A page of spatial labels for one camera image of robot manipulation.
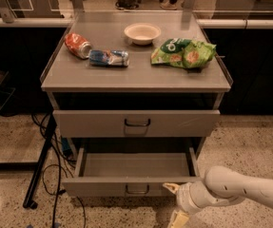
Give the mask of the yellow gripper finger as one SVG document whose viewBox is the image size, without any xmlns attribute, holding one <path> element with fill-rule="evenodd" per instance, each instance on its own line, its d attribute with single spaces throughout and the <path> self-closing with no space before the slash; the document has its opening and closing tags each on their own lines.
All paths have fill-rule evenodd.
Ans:
<svg viewBox="0 0 273 228">
<path fill-rule="evenodd" d="M 189 214 L 182 210 L 174 210 L 167 228 L 184 228 L 189 221 Z"/>
<path fill-rule="evenodd" d="M 178 184 L 176 184 L 176 183 L 168 183 L 168 182 L 165 182 L 163 184 L 163 187 L 166 188 L 168 191 L 170 191 L 174 195 L 177 194 L 177 191 L 180 188 L 180 186 Z"/>
</svg>

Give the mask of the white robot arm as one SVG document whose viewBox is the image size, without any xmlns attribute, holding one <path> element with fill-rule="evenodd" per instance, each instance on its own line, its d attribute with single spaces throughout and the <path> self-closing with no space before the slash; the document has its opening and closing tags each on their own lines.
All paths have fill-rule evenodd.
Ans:
<svg viewBox="0 0 273 228">
<path fill-rule="evenodd" d="M 164 183 L 176 197 L 167 228 L 184 228 L 191 215 L 206 207 L 239 204 L 254 200 L 273 209 L 273 180 L 242 175 L 223 166 L 212 166 L 202 180 L 184 184 Z"/>
</svg>

